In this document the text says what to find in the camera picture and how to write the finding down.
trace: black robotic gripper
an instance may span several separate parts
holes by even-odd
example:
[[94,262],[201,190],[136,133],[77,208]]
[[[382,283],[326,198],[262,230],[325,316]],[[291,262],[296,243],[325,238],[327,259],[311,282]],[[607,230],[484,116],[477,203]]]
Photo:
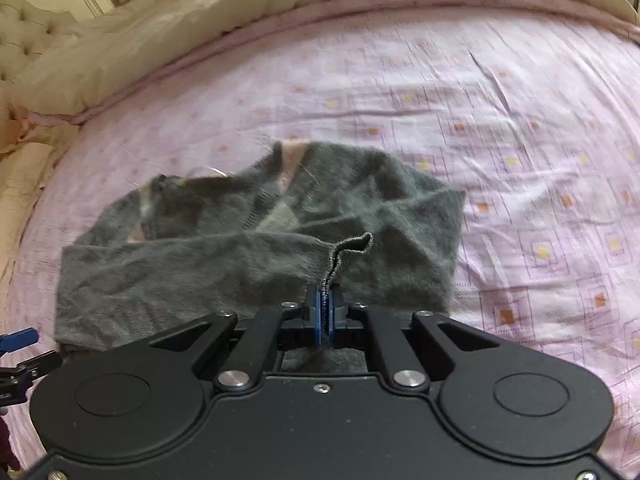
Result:
[[334,289],[331,345],[363,350],[368,372],[283,373],[284,352],[317,343],[309,297],[54,371],[31,398],[48,455],[26,479],[619,478],[595,455],[613,416],[596,376],[441,314]]

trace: circular cover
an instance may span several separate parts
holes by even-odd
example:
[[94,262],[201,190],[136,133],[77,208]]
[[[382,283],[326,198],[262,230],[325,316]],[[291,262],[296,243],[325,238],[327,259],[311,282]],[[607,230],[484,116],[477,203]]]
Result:
[[141,344],[54,371],[34,390],[30,411],[46,447],[109,461],[171,442],[203,405],[202,387],[180,354]]
[[476,444],[549,459],[597,446],[613,403],[593,374],[537,352],[486,349],[465,358],[440,394],[445,416]]

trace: gray fabric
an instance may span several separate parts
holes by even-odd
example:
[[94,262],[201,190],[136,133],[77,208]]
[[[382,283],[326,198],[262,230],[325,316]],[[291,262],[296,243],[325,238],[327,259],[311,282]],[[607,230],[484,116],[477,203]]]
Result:
[[386,153],[327,143],[278,144],[228,178],[157,177],[63,250],[56,338],[113,348],[335,278],[348,301],[444,311],[463,200]]

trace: mattress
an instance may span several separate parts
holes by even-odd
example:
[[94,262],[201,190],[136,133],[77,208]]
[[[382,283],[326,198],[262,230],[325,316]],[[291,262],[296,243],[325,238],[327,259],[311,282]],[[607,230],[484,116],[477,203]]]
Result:
[[[155,174],[224,178],[280,139],[373,146],[468,194],[450,314],[600,376],[601,456],[638,473],[638,31],[570,0],[434,1],[453,0],[258,22],[92,114],[24,234],[7,327],[44,336],[14,360],[54,346],[62,247]],[[8,420],[28,465],[26,407]]]

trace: silver screw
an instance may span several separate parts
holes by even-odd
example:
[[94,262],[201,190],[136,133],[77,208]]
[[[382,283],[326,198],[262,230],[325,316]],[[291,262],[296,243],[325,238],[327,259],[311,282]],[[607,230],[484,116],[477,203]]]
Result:
[[66,475],[62,471],[52,471],[47,475],[47,480],[66,480]]
[[400,386],[415,388],[416,386],[424,384],[426,380],[427,377],[418,370],[400,370],[394,374],[394,381],[400,384]]
[[314,384],[314,391],[319,394],[328,394],[331,391],[331,386],[325,383]]
[[249,375],[242,370],[226,370],[218,375],[218,381],[225,386],[238,388],[249,382]]

